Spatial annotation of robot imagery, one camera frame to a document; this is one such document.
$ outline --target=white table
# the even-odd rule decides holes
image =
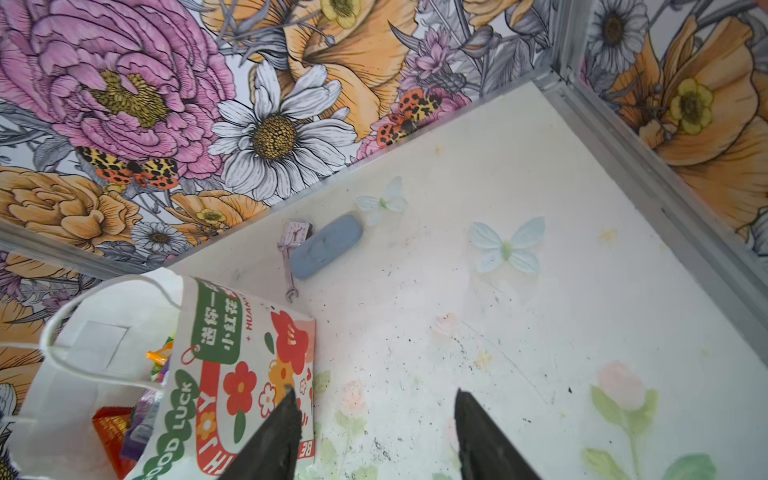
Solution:
[[[448,428],[458,387],[543,478],[599,478],[585,447],[636,478],[627,436],[591,401],[616,360],[659,392],[637,438],[642,478],[663,478],[692,452],[708,454],[718,478],[765,478],[768,371],[533,84],[338,174],[173,270],[285,303],[285,222],[322,228],[397,175],[406,211],[297,284],[294,306],[317,320],[316,372],[331,376],[314,409],[317,440],[327,439],[315,478],[460,478]],[[472,221],[509,237],[539,215],[538,277],[509,265],[476,272]],[[447,313],[459,320],[453,337],[434,331]],[[353,381],[367,408],[350,439],[335,415]]]

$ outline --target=floral wallpaper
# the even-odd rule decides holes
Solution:
[[[765,263],[768,15],[752,2],[597,0],[581,80]]]
[[[558,0],[8,0],[0,218],[148,269],[545,65]]]
[[[37,350],[45,322],[83,291],[101,282],[91,276],[0,252],[0,478],[12,480],[5,442],[43,358]]]

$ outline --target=bag handle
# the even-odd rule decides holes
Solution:
[[[102,373],[86,372],[83,369],[70,365],[64,359],[58,356],[55,352],[55,348],[53,345],[53,335],[55,334],[56,329],[59,327],[59,325],[64,321],[64,319],[69,317],[72,314],[72,312],[74,312],[74,309],[77,308],[77,306],[80,305],[80,303],[82,303],[82,301],[87,299],[89,296],[95,295],[96,293],[102,291],[103,289],[109,286],[113,286],[127,280],[141,280],[143,282],[151,283],[163,293],[163,296],[165,297],[165,299],[168,300],[168,302],[172,306],[175,306],[176,308],[181,309],[181,306],[171,299],[170,294],[165,290],[165,288],[162,285],[160,285],[160,283],[157,282],[155,279],[152,279],[148,276],[124,275],[118,278],[113,278],[111,280],[106,280],[100,283],[98,286],[90,289],[86,293],[78,295],[74,299],[67,302],[65,305],[63,305],[62,308],[58,310],[58,312],[56,312],[50,318],[50,320],[45,324],[45,328],[43,329],[42,334],[40,335],[40,350],[43,352],[43,355],[45,356],[45,358],[48,361],[50,361],[51,364],[53,364],[53,366],[55,366],[56,368],[64,372],[70,373],[74,376],[79,376],[83,379],[94,380],[95,382],[111,383],[114,385],[137,386],[137,387],[141,387],[142,389],[161,391],[163,389],[163,386],[159,383],[145,382],[143,380],[138,380],[138,379],[130,379],[125,376],[120,376],[118,374],[108,375],[108,374],[102,374]]]

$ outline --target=spotted butterfly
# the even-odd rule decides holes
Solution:
[[[96,167],[96,174],[110,184],[128,186],[135,182],[141,188],[148,185],[170,190],[179,184],[178,169],[172,158],[153,158],[141,164],[122,161],[90,147],[78,147],[78,153]]]
[[[380,147],[386,147],[412,134],[424,124],[429,115],[440,108],[440,103],[440,97],[427,95],[421,88],[407,92],[398,103],[401,113],[389,115],[389,120],[395,124],[380,127],[376,131],[376,143]]]

